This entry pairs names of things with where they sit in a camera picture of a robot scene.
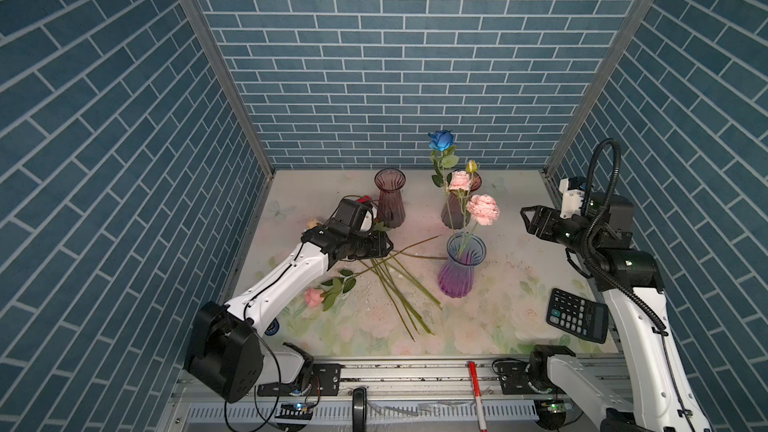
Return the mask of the pink carnation spray stem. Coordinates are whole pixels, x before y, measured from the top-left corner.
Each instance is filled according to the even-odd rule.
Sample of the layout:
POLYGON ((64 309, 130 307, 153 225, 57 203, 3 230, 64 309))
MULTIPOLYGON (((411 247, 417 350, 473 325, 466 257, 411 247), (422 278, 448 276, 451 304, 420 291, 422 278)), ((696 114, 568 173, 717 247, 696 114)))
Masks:
MULTIPOLYGON (((463 170, 467 172, 476 172, 479 174, 479 166, 474 160, 469 160, 463 170)), ((467 205, 467 211, 469 212, 470 220, 465 227, 467 227, 469 224, 472 224, 472 230, 470 231, 472 234, 474 234, 474 230, 478 226, 491 226, 500 217, 500 209, 496 200, 490 195, 478 195, 477 191, 471 196, 467 205)))

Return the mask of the purple blue gradient vase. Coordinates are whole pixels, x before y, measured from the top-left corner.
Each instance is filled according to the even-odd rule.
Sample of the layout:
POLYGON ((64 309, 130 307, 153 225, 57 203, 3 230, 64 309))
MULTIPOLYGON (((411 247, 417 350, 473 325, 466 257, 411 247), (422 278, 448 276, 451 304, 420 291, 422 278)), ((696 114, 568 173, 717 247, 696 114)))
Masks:
POLYGON ((448 297, 465 297, 473 288, 475 269, 486 258, 486 245, 477 235, 462 231, 448 239, 446 252, 438 273, 439 288, 448 297))

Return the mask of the blue rose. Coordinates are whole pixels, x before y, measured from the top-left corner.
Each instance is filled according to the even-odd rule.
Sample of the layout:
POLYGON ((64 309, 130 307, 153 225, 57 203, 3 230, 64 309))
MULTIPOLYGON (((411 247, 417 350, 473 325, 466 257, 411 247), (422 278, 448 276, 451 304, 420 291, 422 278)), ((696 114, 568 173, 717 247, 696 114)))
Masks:
POLYGON ((446 201, 444 189, 446 176, 454 171, 459 162, 459 158, 455 155, 454 135, 450 130, 438 130, 429 133, 428 136, 430 139, 429 148, 431 150, 430 160, 434 169, 432 181, 436 187, 444 192, 446 201))

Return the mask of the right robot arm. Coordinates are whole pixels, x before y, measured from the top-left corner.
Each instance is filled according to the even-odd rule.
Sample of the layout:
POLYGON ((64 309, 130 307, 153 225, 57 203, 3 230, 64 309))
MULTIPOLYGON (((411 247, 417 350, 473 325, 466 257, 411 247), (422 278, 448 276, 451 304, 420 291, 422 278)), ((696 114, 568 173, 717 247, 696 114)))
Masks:
POLYGON ((593 302, 553 289, 547 323, 596 343, 615 326, 632 398, 621 399, 567 346, 535 346, 525 369, 528 388, 565 395, 601 431, 711 430, 677 350, 657 261, 630 245, 633 204, 621 196, 569 191, 561 209, 524 207, 520 215, 529 234, 563 246, 569 264, 603 297, 593 302))

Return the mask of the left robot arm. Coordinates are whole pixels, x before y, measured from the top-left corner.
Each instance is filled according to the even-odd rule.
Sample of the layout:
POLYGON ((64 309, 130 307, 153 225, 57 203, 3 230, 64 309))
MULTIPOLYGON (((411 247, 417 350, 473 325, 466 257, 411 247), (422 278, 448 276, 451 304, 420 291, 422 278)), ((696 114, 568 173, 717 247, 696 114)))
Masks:
POLYGON ((205 304, 192 322, 185 370, 228 403, 261 386, 305 394, 313 356, 288 343, 271 349, 264 339, 276 333, 283 309, 337 262, 384 258, 393 250, 387 234, 374 228, 376 213, 367 196, 342 199, 258 283, 223 304, 205 304))

